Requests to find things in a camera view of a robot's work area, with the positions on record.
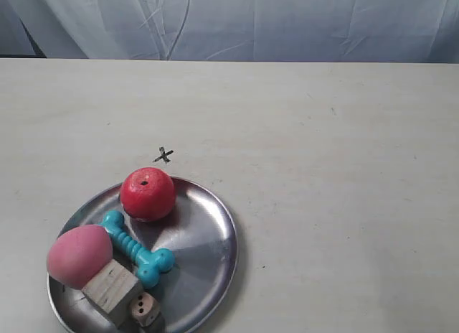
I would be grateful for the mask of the round metal plate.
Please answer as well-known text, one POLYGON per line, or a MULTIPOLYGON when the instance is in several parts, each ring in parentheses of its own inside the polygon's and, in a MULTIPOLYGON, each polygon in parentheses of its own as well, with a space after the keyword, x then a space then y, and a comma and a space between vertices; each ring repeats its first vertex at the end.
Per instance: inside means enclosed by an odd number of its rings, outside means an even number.
POLYGON ((133 319, 115 327, 83 293, 47 278, 52 310, 68 332, 195 332, 225 297, 238 262, 237 229, 224 203, 205 187, 175 177, 176 206, 147 224, 125 218, 125 231, 149 250, 167 248, 175 265, 151 295, 161 312, 149 327, 133 319))

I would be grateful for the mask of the red apple toy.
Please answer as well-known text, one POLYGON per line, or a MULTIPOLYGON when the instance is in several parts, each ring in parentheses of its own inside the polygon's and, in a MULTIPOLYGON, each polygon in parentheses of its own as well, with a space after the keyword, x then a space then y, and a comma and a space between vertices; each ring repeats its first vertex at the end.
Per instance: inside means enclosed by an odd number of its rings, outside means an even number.
POLYGON ((154 167, 137 169, 120 187, 120 203, 133 219, 155 222, 166 217, 176 203, 172 178, 154 167))

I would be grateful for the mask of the teal bone toy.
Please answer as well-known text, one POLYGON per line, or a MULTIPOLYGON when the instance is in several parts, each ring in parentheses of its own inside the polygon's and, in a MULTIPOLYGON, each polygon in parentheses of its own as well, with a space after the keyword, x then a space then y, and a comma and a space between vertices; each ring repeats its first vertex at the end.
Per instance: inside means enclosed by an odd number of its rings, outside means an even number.
POLYGON ((167 248, 154 252, 133 239, 125 230, 125 218, 120 211, 108 211, 101 224, 114 246, 137 266, 136 277, 147 290, 159 283, 161 274, 169 272, 175 264, 175 256, 167 248))

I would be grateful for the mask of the small wooden die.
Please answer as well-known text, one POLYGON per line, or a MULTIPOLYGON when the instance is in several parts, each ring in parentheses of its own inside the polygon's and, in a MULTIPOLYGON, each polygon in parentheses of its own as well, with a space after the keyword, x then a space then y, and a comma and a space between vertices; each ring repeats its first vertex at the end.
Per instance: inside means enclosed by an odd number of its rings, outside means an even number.
POLYGON ((135 297, 129 306, 131 316, 141 326, 150 326, 160 313, 160 303, 148 292, 135 297))

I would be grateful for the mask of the wooden cube block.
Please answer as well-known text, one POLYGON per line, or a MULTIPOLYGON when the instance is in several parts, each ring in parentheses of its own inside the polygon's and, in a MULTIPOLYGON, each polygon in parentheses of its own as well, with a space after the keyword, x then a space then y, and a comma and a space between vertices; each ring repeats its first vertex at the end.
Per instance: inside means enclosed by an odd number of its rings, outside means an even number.
POLYGON ((116 327, 130 315, 130 303, 143 292, 141 281, 115 259, 107 263, 82 288, 91 304, 116 327))

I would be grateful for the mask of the pink peach toy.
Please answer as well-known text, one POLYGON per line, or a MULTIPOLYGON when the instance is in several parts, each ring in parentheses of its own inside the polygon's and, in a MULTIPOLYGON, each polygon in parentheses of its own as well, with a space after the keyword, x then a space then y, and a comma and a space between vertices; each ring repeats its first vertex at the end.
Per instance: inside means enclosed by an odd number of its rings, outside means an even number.
POLYGON ((113 246, 105 229, 82 225, 58 237, 47 254, 47 272, 71 289, 82 289, 113 259, 113 246))

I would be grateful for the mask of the white backdrop curtain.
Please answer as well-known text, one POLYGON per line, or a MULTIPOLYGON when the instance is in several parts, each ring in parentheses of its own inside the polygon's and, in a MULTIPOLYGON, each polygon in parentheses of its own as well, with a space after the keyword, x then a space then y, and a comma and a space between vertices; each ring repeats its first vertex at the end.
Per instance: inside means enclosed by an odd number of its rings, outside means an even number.
POLYGON ((458 0, 1 0, 5 57, 458 61, 458 0))

